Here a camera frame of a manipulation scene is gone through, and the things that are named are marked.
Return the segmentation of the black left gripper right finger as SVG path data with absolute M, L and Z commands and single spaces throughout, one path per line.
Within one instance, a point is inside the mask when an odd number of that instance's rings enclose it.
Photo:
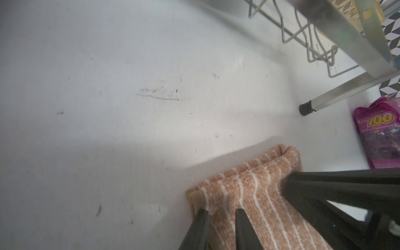
M 235 243 L 236 250 L 263 250 L 261 242 L 242 208 L 235 211 Z

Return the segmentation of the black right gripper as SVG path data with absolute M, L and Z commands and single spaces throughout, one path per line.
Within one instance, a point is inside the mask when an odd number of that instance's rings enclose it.
M 399 169 L 295 172 L 285 178 L 282 195 L 295 198 L 289 203 L 334 250 L 400 248 L 388 217 L 400 214 Z M 327 201 L 374 212 L 358 221 Z

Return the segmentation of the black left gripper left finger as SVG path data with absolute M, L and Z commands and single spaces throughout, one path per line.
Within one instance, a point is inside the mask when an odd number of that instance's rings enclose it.
M 199 209 L 179 250 L 207 250 L 209 229 L 209 212 L 204 209 Z

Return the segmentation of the striped brown dishcloth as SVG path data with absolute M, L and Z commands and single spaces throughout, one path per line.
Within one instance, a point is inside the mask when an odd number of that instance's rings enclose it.
M 185 193 L 191 213 L 209 212 L 209 249 L 235 249 L 235 211 L 245 210 L 265 250 L 329 250 L 323 239 L 282 196 L 282 181 L 301 172 L 297 148 L 268 152 L 200 182 Z

